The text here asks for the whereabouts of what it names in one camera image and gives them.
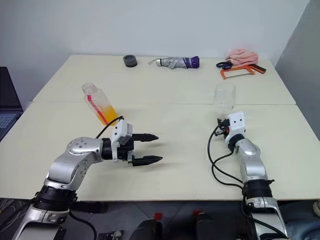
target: laptop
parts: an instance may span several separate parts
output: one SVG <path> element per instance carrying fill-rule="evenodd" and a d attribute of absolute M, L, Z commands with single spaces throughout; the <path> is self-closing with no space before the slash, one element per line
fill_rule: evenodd
<path fill-rule="evenodd" d="M 0 141 L 23 112 L 8 69 L 0 66 Z"/>

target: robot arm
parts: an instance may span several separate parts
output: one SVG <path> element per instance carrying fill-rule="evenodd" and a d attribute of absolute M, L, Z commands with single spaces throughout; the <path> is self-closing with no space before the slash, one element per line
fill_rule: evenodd
<path fill-rule="evenodd" d="M 89 167 L 104 160 L 127 161 L 133 166 L 156 163 L 160 156 L 134 155 L 134 141 L 150 142 L 158 139 L 152 134 L 133 134 L 133 126 L 121 119 L 111 138 L 79 137 L 72 140 L 51 165 L 40 192 L 27 210 L 13 240 L 62 239 L 69 207 L 77 200 L 80 187 Z"/>
<path fill-rule="evenodd" d="M 249 220 L 250 235 L 254 240 L 275 240 L 288 237 L 285 222 L 282 218 L 276 199 L 273 198 L 266 168 L 260 158 L 260 149 L 245 138 L 245 115 L 235 112 L 228 119 L 220 122 L 219 134 L 224 134 L 225 143 L 231 151 L 235 151 L 240 162 L 240 173 L 243 182 L 243 199 L 245 208 L 251 218 L 266 223 L 279 230 L 276 231 Z"/>

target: black tape roll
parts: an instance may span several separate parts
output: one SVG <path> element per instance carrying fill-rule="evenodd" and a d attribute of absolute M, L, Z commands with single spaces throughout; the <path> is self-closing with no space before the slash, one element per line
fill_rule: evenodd
<path fill-rule="evenodd" d="M 138 65 L 137 59 L 135 55 L 125 55 L 123 57 L 124 64 L 128 68 L 133 68 Z"/>

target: white table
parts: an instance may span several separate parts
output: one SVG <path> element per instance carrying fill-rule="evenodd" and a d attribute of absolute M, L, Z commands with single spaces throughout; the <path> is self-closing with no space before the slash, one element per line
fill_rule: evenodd
<path fill-rule="evenodd" d="M 159 140 L 136 144 L 137 156 L 158 155 L 158 163 L 132 167 L 111 160 L 92 165 L 78 190 L 79 200 L 240 200 L 238 188 L 212 177 L 207 156 L 216 126 L 214 105 L 116 105 L 135 133 Z M 278 200 L 320 199 L 319 141 L 295 105 L 239 105 L 246 136 L 261 148 L 261 158 Z M 83 102 L 34 102 L 0 143 L 0 197 L 29 199 L 39 191 L 51 163 L 69 141 L 95 137 L 103 128 Z M 104 137 L 110 136 L 112 129 Z M 212 157 L 227 153 L 212 143 Z M 240 176 L 235 157 L 219 166 Z"/>
<path fill-rule="evenodd" d="M 94 83 L 112 104 L 212 104 L 216 85 L 236 85 L 236 104 L 294 105 L 296 102 L 269 60 L 260 60 L 265 74 L 223 80 L 218 58 L 201 58 L 200 68 L 171 70 L 137 57 L 138 65 L 124 65 L 122 56 L 72 55 L 34 98 L 34 102 L 82 102 L 81 86 Z"/>

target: metal hook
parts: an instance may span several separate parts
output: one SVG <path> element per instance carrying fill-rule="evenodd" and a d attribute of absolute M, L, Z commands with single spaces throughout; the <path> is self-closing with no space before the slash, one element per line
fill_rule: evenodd
<path fill-rule="evenodd" d="M 157 60 L 157 59 L 151 60 L 148 64 L 152 64 L 155 60 Z"/>

